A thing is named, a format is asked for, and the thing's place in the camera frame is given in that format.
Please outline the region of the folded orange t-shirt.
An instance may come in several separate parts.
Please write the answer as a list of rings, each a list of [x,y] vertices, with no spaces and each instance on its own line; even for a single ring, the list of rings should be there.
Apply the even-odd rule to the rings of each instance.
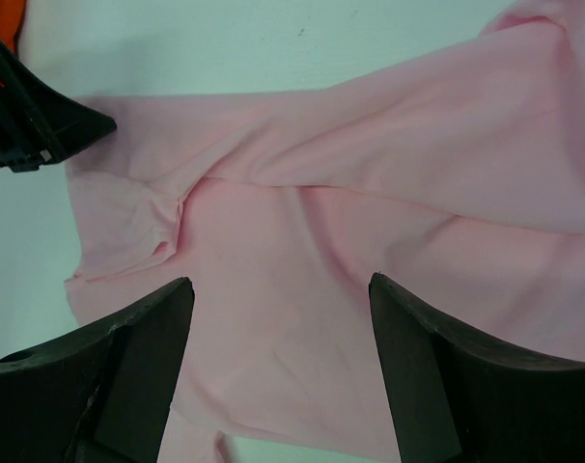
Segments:
[[[20,35],[25,21],[26,0],[0,0],[0,41],[18,57]]]

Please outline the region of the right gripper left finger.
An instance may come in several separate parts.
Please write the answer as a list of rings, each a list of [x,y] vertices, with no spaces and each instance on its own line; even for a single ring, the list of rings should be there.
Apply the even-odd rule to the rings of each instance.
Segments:
[[[154,462],[194,304],[187,278],[0,359],[0,462]]]

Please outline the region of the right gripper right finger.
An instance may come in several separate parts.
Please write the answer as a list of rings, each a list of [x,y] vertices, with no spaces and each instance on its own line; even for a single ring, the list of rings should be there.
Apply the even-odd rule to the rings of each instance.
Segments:
[[[585,362],[500,340],[382,274],[369,298],[403,462],[585,462]]]

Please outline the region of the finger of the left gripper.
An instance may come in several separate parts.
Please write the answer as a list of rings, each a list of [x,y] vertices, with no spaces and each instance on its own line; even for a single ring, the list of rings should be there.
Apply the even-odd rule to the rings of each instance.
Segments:
[[[116,129],[113,118],[45,85],[0,41],[0,168],[60,164]]]

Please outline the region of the pink t-shirt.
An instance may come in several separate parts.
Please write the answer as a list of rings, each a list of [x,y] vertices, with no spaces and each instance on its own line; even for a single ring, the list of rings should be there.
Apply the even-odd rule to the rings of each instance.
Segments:
[[[396,460],[376,272],[585,361],[585,1],[324,90],[91,106],[118,128],[66,166],[72,312],[196,294],[160,461],[221,462],[229,434]]]

